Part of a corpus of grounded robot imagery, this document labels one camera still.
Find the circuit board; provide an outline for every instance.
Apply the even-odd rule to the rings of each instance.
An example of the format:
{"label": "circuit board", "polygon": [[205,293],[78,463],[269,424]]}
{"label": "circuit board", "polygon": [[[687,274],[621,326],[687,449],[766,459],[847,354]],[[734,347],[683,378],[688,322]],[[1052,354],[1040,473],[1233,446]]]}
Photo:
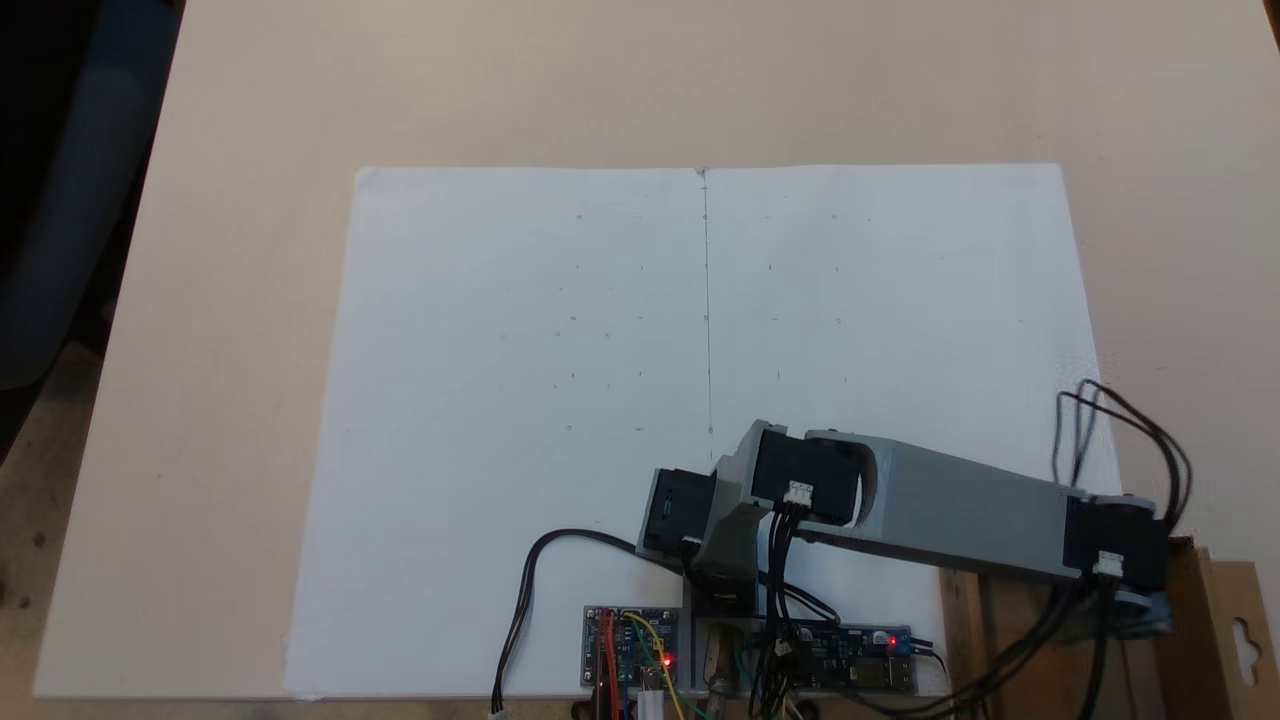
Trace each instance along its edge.
{"label": "circuit board", "polygon": [[[861,691],[915,691],[911,628],[905,625],[804,626],[800,641],[809,646],[829,682]],[[819,687],[819,678],[794,678],[797,689]]]}
{"label": "circuit board", "polygon": [[[655,647],[653,634],[626,615],[637,615],[653,626],[662,638],[662,651]],[[680,625],[677,607],[602,607],[582,609],[582,665],[579,680],[584,687],[608,676],[608,638],[600,624],[613,632],[613,664],[618,687],[637,689],[663,689],[663,671],[676,676],[676,648]]]}

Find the white paper sheet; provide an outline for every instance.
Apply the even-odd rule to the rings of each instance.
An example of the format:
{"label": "white paper sheet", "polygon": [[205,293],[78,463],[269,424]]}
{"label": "white paper sheet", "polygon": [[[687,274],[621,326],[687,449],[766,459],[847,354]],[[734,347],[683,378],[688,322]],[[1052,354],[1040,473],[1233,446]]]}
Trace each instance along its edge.
{"label": "white paper sheet", "polygon": [[[285,687],[488,696],[530,544],[635,538],[654,468],[764,418],[1047,477],[1052,395],[1091,374],[1052,165],[365,170]],[[1091,477],[1119,487],[1106,428]],[[942,639],[933,569],[797,546],[788,579]],[[508,697],[581,693],[584,605],[678,602],[558,541]]]}

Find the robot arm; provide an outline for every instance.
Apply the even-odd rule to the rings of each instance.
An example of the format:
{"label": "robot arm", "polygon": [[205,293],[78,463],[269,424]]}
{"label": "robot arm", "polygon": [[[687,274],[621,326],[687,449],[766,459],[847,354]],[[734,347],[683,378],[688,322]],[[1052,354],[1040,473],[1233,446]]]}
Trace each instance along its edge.
{"label": "robot arm", "polygon": [[1140,605],[1165,585],[1155,505],[1093,496],[902,442],[756,420],[710,475],[654,473],[641,556],[680,562],[704,612],[755,611],[756,528],[790,502],[796,536],[913,562],[1071,582],[1110,575]]}

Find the black chair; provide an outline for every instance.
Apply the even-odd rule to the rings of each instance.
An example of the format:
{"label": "black chair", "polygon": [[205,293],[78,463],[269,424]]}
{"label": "black chair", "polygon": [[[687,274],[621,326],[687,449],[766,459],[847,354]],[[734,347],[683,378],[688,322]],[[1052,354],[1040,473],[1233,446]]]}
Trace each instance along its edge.
{"label": "black chair", "polygon": [[104,352],[178,13],[0,3],[0,462],[69,341]]}

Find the hang tab hole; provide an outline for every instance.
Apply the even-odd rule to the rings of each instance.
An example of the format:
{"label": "hang tab hole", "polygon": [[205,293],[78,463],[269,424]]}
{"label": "hang tab hole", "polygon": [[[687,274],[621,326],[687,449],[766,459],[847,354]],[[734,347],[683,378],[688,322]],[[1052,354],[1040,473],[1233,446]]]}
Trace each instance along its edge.
{"label": "hang tab hole", "polygon": [[1254,665],[1262,657],[1262,647],[1249,639],[1249,625],[1239,618],[1231,620],[1231,637],[1235,639],[1235,659],[1240,664],[1244,687],[1252,688],[1258,684],[1258,671]]}

